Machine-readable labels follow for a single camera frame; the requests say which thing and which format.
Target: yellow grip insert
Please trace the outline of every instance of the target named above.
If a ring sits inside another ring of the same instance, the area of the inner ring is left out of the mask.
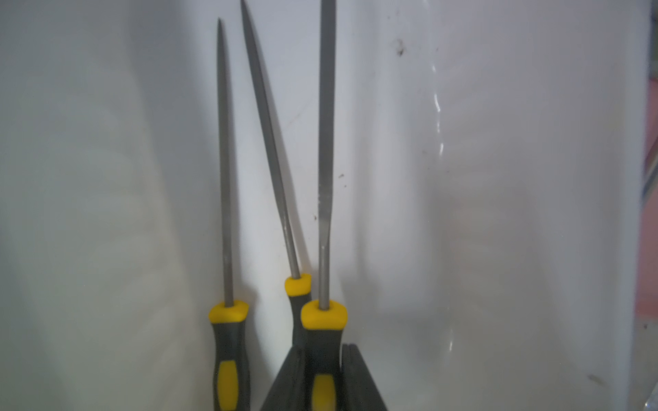
[[[319,301],[309,301],[301,308],[301,324],[305,329],[344,329],[347,309],[343,304],[330,300],[329,309],[321,310]]]
[[[311,275],[302,274],[301,278],[294,279],[288,277],[286,279],[286,294],[289,297],[298,297],[300,295],[306,295],[311,292]]]
[[[331,374],[318,374],[313,379],[312,411],[336,411],[336,386]]]
[[[208,313],[208,319],[212,324],[225,324],[227,322],[243,322],[247,318],[249,305],[240,300],[235,300],[233,307],[226,308],[223,302],[213,307]]]
[[[233,360],[219,363],[217,398],[222,411],[235,411],[238,407],[238,368]]]

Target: dirt spot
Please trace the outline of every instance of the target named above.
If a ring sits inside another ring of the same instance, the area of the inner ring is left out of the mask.
[[[402,57],[402,55],[407,51],[407,48],[405,47],[404,41],[402,39],[397,39],[395,41],[397,43],[397,47],[395,48],[395,52],[397,53],[398,57]]]
[[[295,116],[284,126],[284,130],[286,128],[290,127],[294,122],[299,120],[299,117],[301,117],[301,115],[304,114],[304,112],[306,111],[307,108],[309,108],[311,103],[312,103],[311,100],[308,100],[306,103],[304,103],[304,105],[301,107],[301,109],[299,109],[299,111],[297,111],[297,114],[295,114]]]
[[[604,381],[601,377],[599,377],[599,376],[597,376],[597,375],[594,375],[594,374],[588,374],[588,375],[587,375],[587,379],[589,379],[591,382],[595,383],[596,385],[598,385],[598,386],[600,386],[600,387],[606,387],[606,386],[607,386],[607,384],[605,383],[605,381]]]

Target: white surface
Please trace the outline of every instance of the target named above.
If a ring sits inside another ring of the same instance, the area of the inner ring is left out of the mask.
[[[253,409],[288,264],[237,1],[0,12],[0,408],[211,408],[216,18]],[[315,272],[319,3],[250,1]],[[649,2],[340,1],[332,298],[390,410],[620,410]]]
[[[629,411],[645,409],[647,399],[658,383],[658,320],[639,317],[633,327]]]

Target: black and yellow handle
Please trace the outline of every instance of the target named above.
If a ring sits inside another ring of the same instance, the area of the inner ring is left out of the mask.
[[[249,411],[251,387],[245,346],[246,302],[220,303],[208,314],[215,332],[213,404],[215,411]]]
[[[329,302],[321,310],[317,300],[301,309],[301,322],[307,332],[307,402],[311,411],[340,410],[340,340],[347,325],[344,305]]]
[[[288,277],[286,294],[292,308],[292,345],[303,349],[306,346],[306,330],[301,324],[301,309],[311,301],[311,275],[302,274],[298,279]]]

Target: pink object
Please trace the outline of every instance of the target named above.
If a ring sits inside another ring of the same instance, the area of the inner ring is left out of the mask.
[[[657,150],[658,137],[658,82],[649,82],[647,102],[647,137],[645,153]],[[640,261],[638,264],[638,288],[636,313],[658,318],[658,190],[647,201],[642,211],[640,228]]]

